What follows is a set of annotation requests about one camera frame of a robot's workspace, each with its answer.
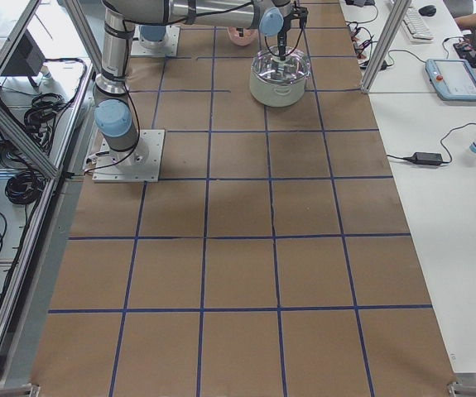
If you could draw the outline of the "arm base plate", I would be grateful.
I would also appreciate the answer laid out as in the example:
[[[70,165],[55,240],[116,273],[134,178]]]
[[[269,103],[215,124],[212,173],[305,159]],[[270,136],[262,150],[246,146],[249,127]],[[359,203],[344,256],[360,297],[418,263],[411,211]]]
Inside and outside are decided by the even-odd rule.
[[[131,56],[176,57],[180,37],[178,26],[138,25],[132,42]]]
[[[96,183],[137,183],[157,182],[160,175],[162,151],[165,140],[164,130],[142,130],[140,141],[135,151],[119,165],[115,165],[127,153],[118,153],[109,149],[105,138],[102,139],[101,151],[108,154],[97,159],[92,172]]]

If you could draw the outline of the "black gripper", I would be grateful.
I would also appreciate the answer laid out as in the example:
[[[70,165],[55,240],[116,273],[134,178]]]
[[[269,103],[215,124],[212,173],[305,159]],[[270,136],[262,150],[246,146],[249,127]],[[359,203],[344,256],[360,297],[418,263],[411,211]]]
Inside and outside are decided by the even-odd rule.
[[[278,11],[282,15],[282,28],[277,35],[277,56],[286,57],[286,34],[291,29],[291,22],[296,12],[296,3],[291,0],[279,0]]]

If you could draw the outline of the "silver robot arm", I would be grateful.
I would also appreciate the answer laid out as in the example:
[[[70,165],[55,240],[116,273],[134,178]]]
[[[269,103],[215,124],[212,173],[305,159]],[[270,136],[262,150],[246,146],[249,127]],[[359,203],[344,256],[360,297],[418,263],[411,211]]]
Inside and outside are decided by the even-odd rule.
[[[127,67],[135,26],[155,27],[161,34],[176,23],[257,30],[275,36],[286,53],[287,32],[301,14],[288,1],[104,1],[101,73],[95,80],[94,120],[108,144],[112,165],[138,170],[147,162],[139,121],[129,104]]]
[[[150,58],[175,58],[178,53],[180,26],[140,25],[132,43],[131,55]],[[247,46],[259,37],[258,29],[228,27],[229,39],[237,46]]]

